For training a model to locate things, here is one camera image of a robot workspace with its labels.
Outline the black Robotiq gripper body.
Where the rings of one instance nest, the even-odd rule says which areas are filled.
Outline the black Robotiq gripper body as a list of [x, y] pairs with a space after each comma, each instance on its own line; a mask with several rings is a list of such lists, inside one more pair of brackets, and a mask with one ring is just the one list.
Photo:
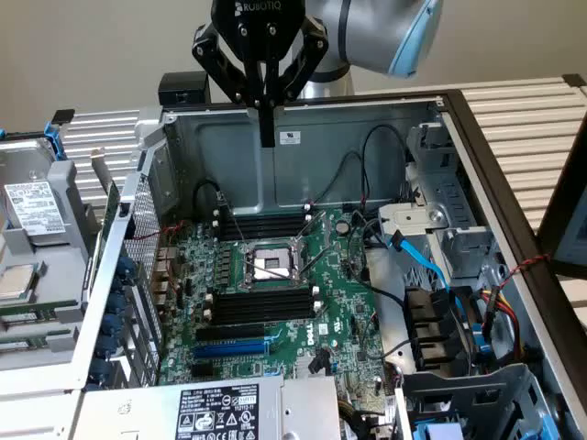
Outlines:
[[211, 19], [239, 61], [280, 61], [304, 22], [305, 2], [218, 0], [212, 3]]

